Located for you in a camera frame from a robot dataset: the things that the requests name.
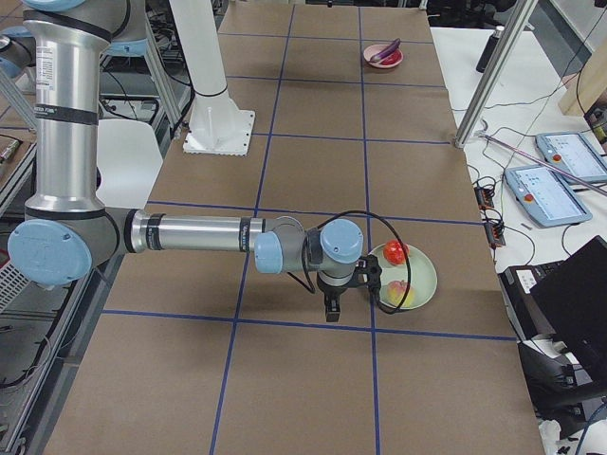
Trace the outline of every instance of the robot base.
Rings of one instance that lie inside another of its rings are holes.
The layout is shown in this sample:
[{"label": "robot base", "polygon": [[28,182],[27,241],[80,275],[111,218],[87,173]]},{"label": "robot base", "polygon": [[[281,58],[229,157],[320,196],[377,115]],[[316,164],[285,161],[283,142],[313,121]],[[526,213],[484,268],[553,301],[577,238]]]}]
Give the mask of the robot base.
[{"label": "robot base", "polygon": [[228,96],[197,97],[190,119],[190,132],[183,144],[189,154],[246,155],[255,113],[241,111]]}]

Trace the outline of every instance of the blue tape line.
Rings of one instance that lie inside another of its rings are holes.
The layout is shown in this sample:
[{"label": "blue tape line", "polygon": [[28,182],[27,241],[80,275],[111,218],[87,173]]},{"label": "blue tape line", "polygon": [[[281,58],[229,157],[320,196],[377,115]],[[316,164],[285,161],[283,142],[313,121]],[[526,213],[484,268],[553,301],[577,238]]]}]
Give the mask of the blue tape line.
[{"label": "blue tape line", "polygon": [[193,202],[174,202],[174,201],[148,201],[148,204],[157,206],[176,206],[176,207],[196,207],[201,209],[226,209],[226,210],[246,210],[254,211],[254,207],[221,206],[215,204],[196,204]]},{"label": "blue tape line", "polygon": [[[291,18],[290,18],[289,24],[288,24],[288,34],[291,33],[291,27],[293,25],[293,16],[294,15],[295,15],[295,7],[291,7]],[[285,51],[283,53],[283,61],[281,64],[280,78],[282,78],[284,71],[285,71],[286,51],[288,49],[288,34],[287,34],[286,41],[285,41]],[[278,86],[276,87],[276,99],[274,100],[274,110],[272,112],[272,121],[271,121],[270,127],[269,127],[269,136],[267,138],[266,152],[264,155],[264,165],[262,166],[261,175],[260,175],[260,179],[259,179],[259,188],[257,191],[256,200],[255,200],[255,209],[253,211],[253,216],[257,216],[257,212],[258,212],[258,208],[259,208],[259,201],[260,201],[261,194],[262,194],[262,188],[264,186],[264,177],[266,175],[266,166],[267,166],[267,158],[269,155],[269,146],[270,146],[270,142],[272,140],[272,130],[274,128],[274,120],[276,119],[276,108],[278,105],[278,98],[280,96],[280,91],[281,91],[281,81],[279,80]],[[217,443],[217,433],[219,431],[219,424],[221,422],[221,411],[223,409],[224,397],[226,394],[226,387],[228,385],[228,377],[230,374],[231,355],[233,352],[234,340],[236,339],[236,331],[238,329],[238,318],[240,316],[240,308],[241,308],[241,304],[242,304],[243,295],[245,292],[245,282],[247,280],[247,270],[248,270],[249,258],[250,258],[250,255],[247,254],[247,258],[245,259],[245,266],[243,269],[243,275],[242,275],[242,278],[240,281],[240,290],[238,292],[238,302],[236,303],[236,311],[234,314],[234,323],[232,325],[232,330],[231,330],[231,335],[230,335],[230,346],[228,348],[228,358],[226,359],[224,377],[223,377],[222,383],[221,383],[221,392],[219,393],[219,400],[217,402],[217,412],[215,414],[215,423],[214,423],[213,431],[212,431],[211,447],[209,449],[210,455],[214,454],[216,443]]]},{"label": "blue tape line", "polygon": [[516,337],[502,337],[494,335],[473,335],[473,334],[454,334],[450,332],[425,332],[420,330],[398,330],[376,328],[379,334],[408,335],[414,337],[439,337],[439,338],[458,338],[458,339],[482,339],[484,341],[517,341]]},{"label": "blue tape line", "polygon": [[226,36],[256,36],[260,38],[286,38],[286,35],[272,35],[272,34],[264,34],[264,33],[236,33],[233,31],[218,31],[218,35],[226,35]]},{"label": "blue tape line", "polygon": [[[301,214],[301,215],[319,215],[319,216],[335,216],[337,215],[331,211],[308,211],[308,210],[293,210],[293,209],[267,209],[264,207],[237,207],[237,206],[221,206],[214,204],[197,204],[195,202],[176,202],[176,201],[148,201],[150,205],[156,206],[173,206],[173,207],[193,207],[193,208],[201,208],[201,209],[227,209],[227,210],[247,210],[247,211],[255,211],[257,209],[257,213],[260,211],[267,211],[269,213],[291,213],[291,214]],[[369,218],[366,215],[348,215],[351,218]],[[483,223],[480,221],[463,221],[463,220],[438,220],[432,218],[414,218],[407,216],[391,216],[384,215],[383,216],[387,220],[395,220],[395,221],[413,221],[417,223],[437,223],[437,224],[446,224],[446,225],[464,225],[464,226],[482,226]]]},{"label": "blue tape line", "polygon": [[240,288],[238,290],[238,301],[236,302],[236,310],[234,311],[234,319],[232,320],[231,333],[230,333],[230,345],[228,347],[228,356],[226,357],[226,365],[224,367],[224,375],[221,380],[221,390],[219,392],[219,399],[217,401],[217,411],[215,412],[215,422],[212,428],[211,446],[209,447],[209,454],[213,455],[217,444],[217,434],[219,433],[219,424],[221,422],[221,412],[224,406],[224,398],[226,396],[226,387],[228,386],[228,378],[230,374],[231,355],[234,350],[234,340],[236,339],[236,331],[238,330],[238,317],[240,315],[240,308],[243,301],[243,295],[245,293],[245,281],[247,279],[248,270],[248,259],[250,255],[247,254],[245,263],[243,265],[243,274],[240,279]]},{"label": "blue tape line", "polygon": [[[229,75],[226,76],[227,79],[246,79],[253,81],[278,81],[279,78],[269,78],[265,76],[238,76],[238,75]],[[284,82],[311,82],[311,83],[349,83],[349,84],[359,84],[357,81],[331,81],[331,80],[322,80],[322,79],[291,79],[291,78],[282,78]],[[444,88],[447,89],[445,85],[432,85],[425,83],[404,83],[404,82],[365,82],[367,85],[387,85],[394,87],[419,87],[419,88]]]},{"label": "blue tape line", "polygon": [[[391,43],[393,40],[361,40],[360,38],[343,38],[339,36],[303,36],[303,35],[272,35],[265,33],[236,33],[236,32],[226,32],[220,31],[217,33],[218,35],[228,35],[228,36],[249,36],[249,37],[260,37],[260,38],[291,38],[298,40],[332,40],[332,41],[354,41],[354,42],[370,42],[370,43]],[[410,45],[433,45],[432,41],[408,41],[408,40],[400,40],[401,43],[407,43]]]},{"label": "blue tape line", "polygon": [[268,78],[264,76],[228,76],[226,79],[252,79],[254,81],[278,81],[278,78]]},{"label": "blue tape line", "polygon": [[179,313],[159,313],[159,312],[148,312],[148,311],[131,311],[131,310],[109,310],[105,309],[101,311],[105,315],[121,315],[121,316],[133,316],[133,317],[147,317],[147,318],[162,318],[162,319],[189,319],[189,320],[205,320],[209,322],[227,322],[227,323],[244,323],[251,325],[274,325],[279,327],[300,327],[307,329],[317,330],[340,330],[345,332],[377,332],[379,334],[388,335],[404,335],[411,337],[440,337],[440,338],[456,338],[456,339],[477,339],[485,341],[517,341],[516,337],[506,336],[495,336],[495,335],[475,335],[475,334],[456,334],[452,332],[429,332],[420,330],[404,330],[404,329],[382,329],[382,328],[371,328],[371,327],[358,327],[355,325],[330,325],[330,324],[314,324],[305,322],[293,322],[285,320],[265,320],[265,319],[251,319],[251,318],[221,318],[216,316],[202,316],[202,315],[186,315]]},{"label": "blue tape line", "polygon": [[264,179],[266,177],[266,168],[267,168],[267,161],[269,159],[269,148],[272,142],[272,136],[273,136],[273,131],[274,131],[274,122],[276,121],[276,111],[278,109],[278,100],[280,98],[280,94],[281,94],[281,86],[283,83],[283,75],[285,73],[285,62],[286,62],[286,53],[288,51],[288,42],[289,42],[289,36],[291,34],[291,29],[293,27],[293,17],[295,16],[295,7],[292,8],[291,10],[291,18],[289,20],[288,23],[288,31],[286,34],[286,41],[285,41],[285,50],[283,51],[283,61],[281,62],[281,72],[279,74],[278,77],[278,84],[276,87],[276,98],[274,99],[274,106],[272,108],[272,119],[270,121],[269,124],[269,134],[267,136],[267,143],[266,143],[266,152],[264,154],[264,164],[262,165],[262,172],[261,172],[261,176],[259,179],[259,187],[257,189],[257,197],[255,199],[255,211],[254,211],[254,216],[257,216],[258,213],[258,209],[259,209],[259,202],[261,200],[262,197],[262,190],[264,188]]},{"label": "blue tape line", "polygon": [[400,83],[400,82],[365,82],[367,85],[388,85],[395,87],[419,87],[419,88],[444,88],[445,85],[430,85],[425,83]]},{"label": "blue tape line", "polygon": [[309,136],[309,135],[284,135],[280,133],[272,134],[274,137],[293,137],[298,139],[329,139],[329,140],[355,140],[362,142],[362,137],[331,137],[331,136]]},{"label": "blue tape line", "polygon": [[159,313],[154,311],[131,311],[131,310],[110,310],[102,311],[105,315],[123,315],[123,316],[144,316],[148,318],[166,318],[166,319],[189,319],[189,320],[207,320],[211,322],[234,322],[234,318],[220,318],[217,316],[186,315],[179,313]]},{"label": "blue tape line", "polygon": [[[360,53],[363,51],[362,44],[362,11],[359,8],[359,48]],[[365,113],[365,97],[364,97],[364,69],[363,65],[360,65],[360,94],[361,94],[361,107],[362,107],[362,144],[364,150],[364,192],[365,192],[365,204],[367,211],[371,211],[371,197],[369,194],[369,166],[368,166],[368,153],[367,153],[367,128],[366,128],[366,113]],[[367,216],[367,244],[368,249],[372,249],[371,241],[371,219]],[[377,337],[376,337],[376,309],[369,299],[369,312],[371,314],[371,366],[372,366],[372,377],[373,377],[373,409],[375,419],[375,438],[376,438],[376,455],[381,455],[381,428],[379,420],[379,379],[377,375]]]},{"label": "blue tape line", "polygon": [[293,138],[301,138],[301,139],[329,139],[329,140],[355,140],[358,142],[362,142],[366,140],[367,142],[393,142],[396,144],[428,144],[428,145],[451,145],[447,140],[416,140],[416,139],[363,139],[362,137],[339,137],[339,136],[309,136],[309,135],[289,135],[289,134],[271,134],[269,136],[274,137],[293,137]]},{"label": "blue tape line", "polygon": [[368,142],[395,142],[400,144],[430,144],[430,145],[451,145],[447,140],[415,140],[415,139],[369,139]]},{"label": "blue tape line", "polygon": [[298,327],[302,329],[321,329],[321,330],[338,330],[344,332],[365,332],[370,333],[369,327],[357,327],[354,325],[330,325],[330,324],[313,324],[305,322],[290,322],[281,320],[265,320],[265,319],[238,319],[238,322],[251,325],[272,325],[276,327]]}]

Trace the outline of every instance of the apple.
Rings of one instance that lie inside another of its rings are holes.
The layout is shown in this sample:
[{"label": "apple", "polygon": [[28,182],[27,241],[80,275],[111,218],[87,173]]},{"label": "apple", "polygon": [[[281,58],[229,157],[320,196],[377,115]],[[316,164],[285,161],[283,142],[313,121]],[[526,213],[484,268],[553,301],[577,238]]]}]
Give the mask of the apple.
[{"label": "apple", "polygon": [[409,256],[409,247],[407,244],[403,244],[405,246],[405,251],[403,252],[400,247],[400,243],[398,240],[391,240],[383,247],[383,257],[388,263],[391,265],[402,265],[405,264],[405,255]]},{"label": "apple", "polygon": [[388,283],[388,289],[386,290],[386,299],[388,303],[393,306],[398,306],[400,301],[402,300],[402,296],[405,295],[405,291],[409,288],[409,294],[407,295],[407,299],[403,303],[403,308],[407,308],[411,306],[415,300],[415,291],[414,289],[404,280],[394,280],[393,282]]}]

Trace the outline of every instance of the metal frame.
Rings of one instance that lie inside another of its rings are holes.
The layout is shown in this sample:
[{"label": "metal frame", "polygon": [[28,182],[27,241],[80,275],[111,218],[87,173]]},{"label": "metal frame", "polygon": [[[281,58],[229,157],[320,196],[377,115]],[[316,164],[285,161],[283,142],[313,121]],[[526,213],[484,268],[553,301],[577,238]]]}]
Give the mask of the metal frame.
[{"label": "metal frame", "polygon": [[150,25],[150,21],[147,17],[145,18],[145,31],[148,39],[148,50],[145,54],[145,63],[147,63],[148,68],[150,69],[150,74],[152,75],[156,90],[158,91],[158,95],[162,101],[161,105],[164,112],[166,113],[171,124],[175,125],[181,117],[179,104],[175,97],[175,92],[171,87],[171,83],[169,82],[169,78],[164,72],[164,65],[160,60],[160,55],[156,45],[156,38],[154,37],[152,26]]},{"label": "metal frame", "polygon": [[21,116],[28,128],[36,130],[37,122],[33,107],[26,100],[26,97],[23,96],[17,84],[2,69],[0,69],[0,92],[7,99],[10,107]]},{"label": "metal frame", "polygon": [[472,132],[476,127],[476,122],[483,114],[483,109],[493,91],[493,87],[495,87],[500,74],[502,74],[507,59],[514,50],[514,46],[537,3],[538,0],[519,0],[516,3],[510,19],[506,23],[504,34],[500,38],[500,41],[495,48],[495,52],[489,59],[487,69],[478,82],[478,86],[472,96],[466,114],[459,125],[459,129],[453,140],[455,147],[460,149],[464,148],[469,137],[472,135]]}]

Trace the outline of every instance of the red apple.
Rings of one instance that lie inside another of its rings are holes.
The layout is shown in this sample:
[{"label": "red apple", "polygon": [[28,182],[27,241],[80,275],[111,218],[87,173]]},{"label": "red apple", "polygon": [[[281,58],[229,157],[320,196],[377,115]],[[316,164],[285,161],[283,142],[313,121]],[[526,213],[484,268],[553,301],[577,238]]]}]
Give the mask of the red apple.
[{"label": "red apple", "polygon": [[391,240],[383,247],[383,257],[386,261],[388,261],[391,265],[401,265],[405,264],[405,255],[409,256],[409,248],[407,244],[403,244],[405,246],[405,251],[403,252],[400,247],[400,243],[398,240]]}]

